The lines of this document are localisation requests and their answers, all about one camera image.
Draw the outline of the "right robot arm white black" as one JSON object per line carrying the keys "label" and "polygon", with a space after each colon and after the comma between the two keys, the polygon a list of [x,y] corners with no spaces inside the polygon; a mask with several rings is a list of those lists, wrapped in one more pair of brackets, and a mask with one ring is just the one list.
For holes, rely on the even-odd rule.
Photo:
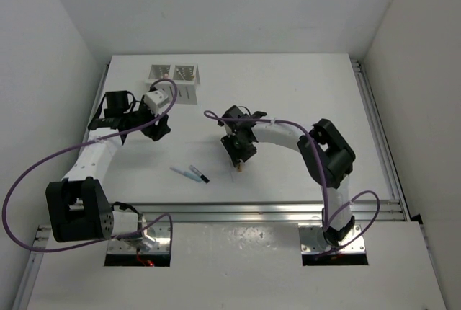
{"label": "right robot arm white black", "polygon": [[320,119],[311,130],[288,120],[269,119],[265,112],[248,115],[232,106],[218,120],[225,128],[221,142],[234,167],[253,157],[256,143],[270,143],[298,152],[308,174],[321,187],[322,225],[326,241],[337,247],[352,230],[349,175],[356,155],[336,126]]}

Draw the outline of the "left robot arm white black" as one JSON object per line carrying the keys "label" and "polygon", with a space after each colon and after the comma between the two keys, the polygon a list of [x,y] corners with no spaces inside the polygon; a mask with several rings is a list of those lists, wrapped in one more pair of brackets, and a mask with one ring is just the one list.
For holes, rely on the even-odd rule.
{"label": "left robot arm white black", "polygon": [[151,89],[140,100],[129,91],[106,92],[88,126],[89,145],[59,182],[48,184],[45,196],[53,236],[57,242],[107,239],[114,228],[113,207],[102,181],[127,138],[140,126],[144,136],[158,141],[171,129],[163,109],[167,93]]}

